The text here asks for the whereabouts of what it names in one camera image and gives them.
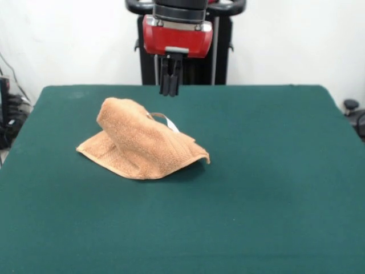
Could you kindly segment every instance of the white tag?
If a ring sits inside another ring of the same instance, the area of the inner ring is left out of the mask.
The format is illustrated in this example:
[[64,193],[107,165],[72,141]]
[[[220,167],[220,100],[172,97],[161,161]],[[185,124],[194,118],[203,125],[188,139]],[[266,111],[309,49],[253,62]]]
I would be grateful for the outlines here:
[[154,113],[147,113],[147,115],[165,118],[167,121],[168,128],[170,128],[174,132],[179,132],[179,129],[175,126],[175,124],[169,118],[167,118],[164,114],[154,112]]
[[179,130],[177,129],[177,127],[175,126],[174,123],[172,123],[172,121],[166,117],[166,121],[167,121],[167,126],[172,129],[174,132],[179,132]]

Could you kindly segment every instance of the towel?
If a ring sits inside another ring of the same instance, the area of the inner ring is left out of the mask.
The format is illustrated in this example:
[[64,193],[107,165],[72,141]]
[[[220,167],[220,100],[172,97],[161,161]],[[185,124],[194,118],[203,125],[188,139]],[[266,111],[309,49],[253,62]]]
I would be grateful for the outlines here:
[[210,163],[193,138],[158,122],[133,100],[107,98],[96,121],[103,130],[76,150],[122,177],[160,179],[203,158]]

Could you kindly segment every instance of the green table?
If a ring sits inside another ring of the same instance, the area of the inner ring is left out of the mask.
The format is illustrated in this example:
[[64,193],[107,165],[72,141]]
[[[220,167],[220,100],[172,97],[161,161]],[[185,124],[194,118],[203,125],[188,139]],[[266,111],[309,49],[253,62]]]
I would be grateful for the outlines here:
[[[159,181],[75,151],[106,97],[210,152]],[[48,87],[0,170],[0,273],[364,273],[365,149],[319,86]]]

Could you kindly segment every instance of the black cable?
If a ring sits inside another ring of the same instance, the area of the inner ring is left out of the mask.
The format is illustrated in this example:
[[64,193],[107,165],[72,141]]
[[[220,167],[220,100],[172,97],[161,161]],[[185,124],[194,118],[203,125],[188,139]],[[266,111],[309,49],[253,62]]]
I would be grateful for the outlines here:
[[[7,60],[4,58],[4,56],[2,55],[1,51],[0,51],[0,58],[3,60],[3,62],[10,68],[10,70],[13,72],[13,77],[14,77],[14,80],[18,83],[18,80],[17,80],[17,75],[15,74],[15,70],[13,69],[13,67],[7,62]],[[24,95],[25,98],[27,98],[27,100],[30,102],[30,99],[29,97],[27,96],[27,94],[25,93],[25,91],[21,88],[20,85],[18,85],[21,93]]]
[[362,137],[361,136],[361,134],[360,134],[360,120],[361,120],[361,118],[362,117],[365,117],[365,111],[364,111],[364,113],[362,113],[359,117],[358,117],[358,119],[357,119],[357,121],[356,121],[356,131],[358,132],[358,135],[360,136],[360,137]]

